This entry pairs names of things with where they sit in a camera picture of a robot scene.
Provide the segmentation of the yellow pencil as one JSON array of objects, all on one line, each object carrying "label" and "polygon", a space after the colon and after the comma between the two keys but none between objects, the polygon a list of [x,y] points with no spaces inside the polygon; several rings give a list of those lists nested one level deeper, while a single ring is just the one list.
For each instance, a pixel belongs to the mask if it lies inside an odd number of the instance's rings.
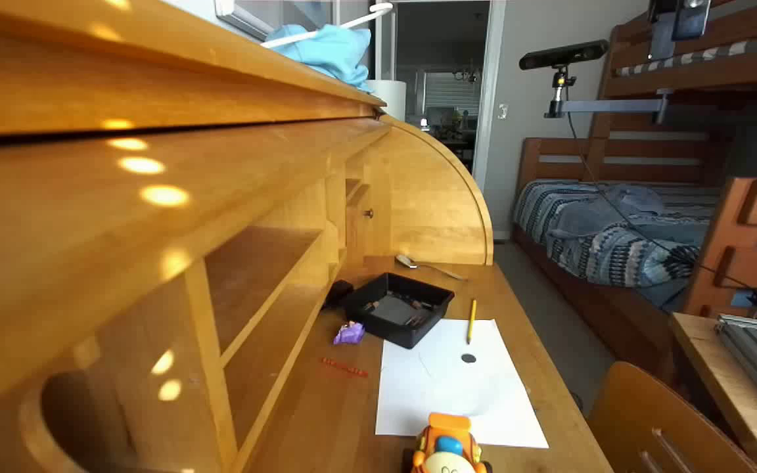
[{"label": "yellow pencil", "polygon": [[476,329],[476,319],[478,319],[478,300],[473,297],[467,306],[467,321],[465,321],[465,344],[473,344],[473,329]]}]

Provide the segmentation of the metal spoon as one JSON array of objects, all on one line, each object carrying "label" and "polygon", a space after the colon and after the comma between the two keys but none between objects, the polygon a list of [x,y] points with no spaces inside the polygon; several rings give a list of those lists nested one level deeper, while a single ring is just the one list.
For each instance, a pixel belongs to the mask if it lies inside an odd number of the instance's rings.
[{"label": "metal spoon", "polygon": [[418,264],[418,261],[411,261],[409,254],[394,254],[394,261],[396,261],[402,268],[409,268],[409,270],[428,268],[428,270],[435,270],[435,274],[442,274],[442,277],[446,277],[446,278],[465,281],[465,277],[459,277],[459,274],[452,274],[452,270],[439,268],[439,265],[431,265],[431,264]]}]

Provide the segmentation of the black plastic tray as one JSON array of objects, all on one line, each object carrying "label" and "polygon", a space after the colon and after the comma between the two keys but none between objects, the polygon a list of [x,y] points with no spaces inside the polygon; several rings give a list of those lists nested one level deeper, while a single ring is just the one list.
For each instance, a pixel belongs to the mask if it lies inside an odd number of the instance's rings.
[{"label": "black plastic tray", "polygon": [[381,274],[344,297],[342,310],[367,335],[411,349],[446,312],[453,295],[448,290]]}]

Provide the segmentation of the purple small toy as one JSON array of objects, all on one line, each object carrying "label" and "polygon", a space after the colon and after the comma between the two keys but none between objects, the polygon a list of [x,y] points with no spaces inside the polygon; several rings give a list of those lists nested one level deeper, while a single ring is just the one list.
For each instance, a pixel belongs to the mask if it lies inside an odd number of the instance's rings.
[{"label": "purple small toy", "polygon": [[359,344],[364,336],[364,329],[355,321],[347,321],[335,335],[333,341],[335,344]]}]

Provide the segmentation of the red pen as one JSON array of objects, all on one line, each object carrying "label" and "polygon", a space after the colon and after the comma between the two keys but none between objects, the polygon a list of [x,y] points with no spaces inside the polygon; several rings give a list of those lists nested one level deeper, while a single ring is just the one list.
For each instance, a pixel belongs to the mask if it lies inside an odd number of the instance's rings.
[{"label": "red pen", "polygon": [[317,357],[317,362],[351,379],[367,379],[367,371],[344,365],[339,360]]}]

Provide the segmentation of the white paper sheet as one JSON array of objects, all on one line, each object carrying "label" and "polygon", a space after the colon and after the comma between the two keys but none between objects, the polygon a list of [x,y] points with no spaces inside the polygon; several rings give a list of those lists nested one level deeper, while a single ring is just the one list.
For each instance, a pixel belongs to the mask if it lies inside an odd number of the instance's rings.
[{"label": "white paper sheet", "polygon": [[411,349],[384,344],[376,434],[414,437],[431,413],[465,416],[484,446],[549,446],[493,321],[439,321]]}]

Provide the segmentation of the blue cloth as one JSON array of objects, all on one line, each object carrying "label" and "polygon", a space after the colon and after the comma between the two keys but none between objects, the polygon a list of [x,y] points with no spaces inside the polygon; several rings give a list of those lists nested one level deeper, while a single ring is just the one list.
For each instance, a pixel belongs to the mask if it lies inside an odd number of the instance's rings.
[{"label": "blue cloth", "polygon": [[369,42],[351,31],[323,31],[315,40],[277,48],[277,53],[347,88],[363,89],[367,82],[367,67],[363,64],[367,48]]}]

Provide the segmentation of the orange toy car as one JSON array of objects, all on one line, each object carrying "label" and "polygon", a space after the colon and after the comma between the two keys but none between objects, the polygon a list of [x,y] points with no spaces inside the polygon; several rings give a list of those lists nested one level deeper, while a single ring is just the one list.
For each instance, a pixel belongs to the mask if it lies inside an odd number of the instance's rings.
[{"label": "orange toy car", "polygon": [[402,473],[490,473],[465,416],[431,413],[414,446],[402,453]]}]

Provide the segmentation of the wooden roll-top desk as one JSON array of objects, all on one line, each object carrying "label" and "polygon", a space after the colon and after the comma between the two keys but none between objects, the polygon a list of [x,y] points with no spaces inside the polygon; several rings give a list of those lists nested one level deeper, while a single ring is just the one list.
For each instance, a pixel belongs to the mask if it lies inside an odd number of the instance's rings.
[{"label": "wooden roll-top desk", "polygon": [[0,473],[398,473],[323,308],[394,254],[505,336],[549,446],[493,470],[602,470],[446,148],[166,0],[0,0]]}]

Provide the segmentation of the white clothes hanger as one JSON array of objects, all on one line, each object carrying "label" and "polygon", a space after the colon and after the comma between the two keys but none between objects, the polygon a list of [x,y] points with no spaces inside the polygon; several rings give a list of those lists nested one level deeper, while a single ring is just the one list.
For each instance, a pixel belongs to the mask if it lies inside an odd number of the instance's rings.
[{"label": "white clothes hanger", "polygon": [[364,15],[358,15],[351,22],[326,23],[326,26],[309,28],[309,31],[294,31],[294,34],[285,34],[285,36],[264,40],[260,46],[268,48],[268,51],[275,51],[275,48],[285,48],[285,46],[315,40],[323,31],[351,31],[355,36],[363,36],[364,42],[369,42],[372,34],[364,26],[379,22],[379,19],[384,19],[384,15],[388,15],[388,13],[394,13],[394,2],[376,2],[376,6],[367,7]]}]

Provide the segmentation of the striped blue blanket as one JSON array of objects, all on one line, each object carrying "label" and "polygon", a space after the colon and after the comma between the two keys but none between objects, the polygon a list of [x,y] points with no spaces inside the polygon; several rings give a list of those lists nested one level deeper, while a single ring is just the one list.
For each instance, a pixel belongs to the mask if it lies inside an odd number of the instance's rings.
[{"label": "striped blue blanket", "polygon": [[669,312],[715,210],[715,187],[539,178],[518,194],[511,224],[564,274]]}]

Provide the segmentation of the wooden chair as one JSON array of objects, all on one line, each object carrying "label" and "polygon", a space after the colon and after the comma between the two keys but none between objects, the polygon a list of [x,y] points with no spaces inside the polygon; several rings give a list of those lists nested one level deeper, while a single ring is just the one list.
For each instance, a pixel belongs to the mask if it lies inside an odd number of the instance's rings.
[{"label": "wooden chair", "polygon": [[757,473],[757,463],[669,387],[612,362],[588,429],[614,473]]}]

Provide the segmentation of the wooden bunk bed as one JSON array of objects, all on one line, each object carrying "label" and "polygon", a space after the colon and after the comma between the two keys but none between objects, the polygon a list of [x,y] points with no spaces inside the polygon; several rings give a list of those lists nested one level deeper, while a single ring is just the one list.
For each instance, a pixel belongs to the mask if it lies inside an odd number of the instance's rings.
[{"label": "wooden bunk bed", "polygon": [[715,185],[718,212],[682,297],[682,310],[702,319],[724,312],[732,293],[757,290],[757,177],[724,170],[727,138],[715,122],[703,124],[703,141],[668,141],[668,122],[656,113],[669,94],[682,117],[702,105],[739,113],[757,99],[757,6],[708,2],[724,13],[672,59],[651,51],[644,19],[614,26],[599,59],[603,76],[590,99],[590,132],[524,140],[518,170],[523,187],[539,178]]}]

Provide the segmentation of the wooden side table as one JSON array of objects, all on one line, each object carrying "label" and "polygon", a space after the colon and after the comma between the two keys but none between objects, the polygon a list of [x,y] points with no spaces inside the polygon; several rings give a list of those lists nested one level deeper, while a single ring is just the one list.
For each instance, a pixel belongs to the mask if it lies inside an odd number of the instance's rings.
[{"label": "wooden side table", "polygon": [[674,312],[672,335],[727,432],[757,463],[757,383],[720,339],[718,321]]}]

